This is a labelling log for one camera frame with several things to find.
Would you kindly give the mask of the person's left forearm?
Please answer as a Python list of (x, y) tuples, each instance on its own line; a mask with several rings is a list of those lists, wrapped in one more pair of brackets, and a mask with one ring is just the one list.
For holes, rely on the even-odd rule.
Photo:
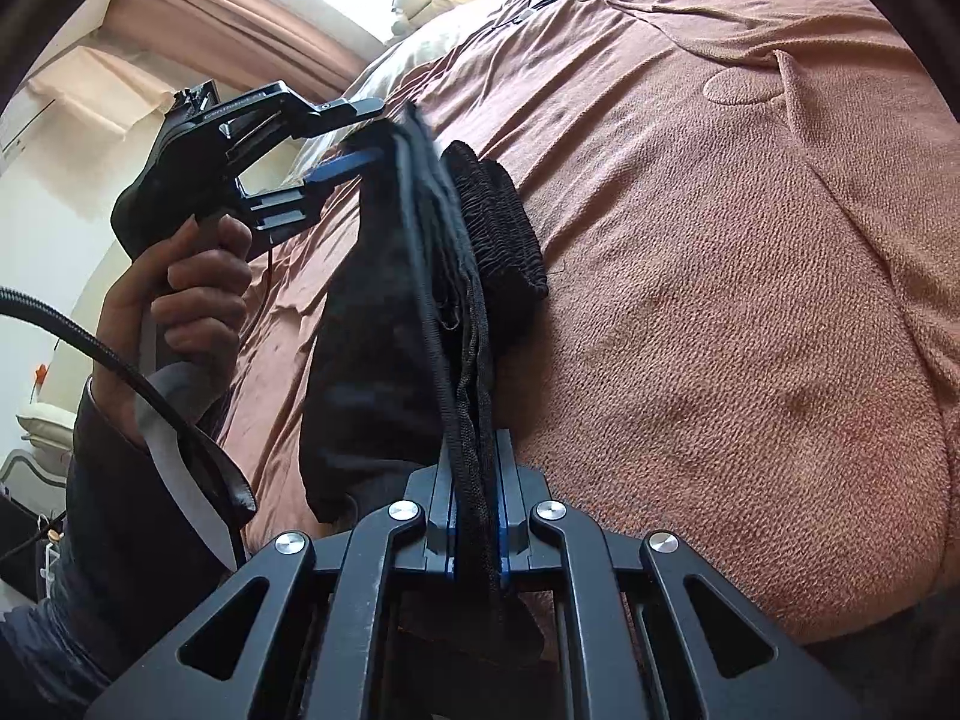
[(52, 595), (2, 616), (3, 717), (83, 717), (223, 577), (151, 458), (86, 392)]

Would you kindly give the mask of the person's left hand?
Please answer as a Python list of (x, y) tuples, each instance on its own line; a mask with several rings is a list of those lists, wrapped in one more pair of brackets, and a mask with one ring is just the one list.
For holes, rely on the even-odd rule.
[(245, 257), (252, 234), (223, 216), (217, 226), (187, 220), (171, 238), (145, 250), (110, 287), (96, 338), (128, 364), (137, 364), (145, 319), (155, 322), (174, 356), (192, 362), (221, 397), (233, 377), (244, 293), (251, 284)]

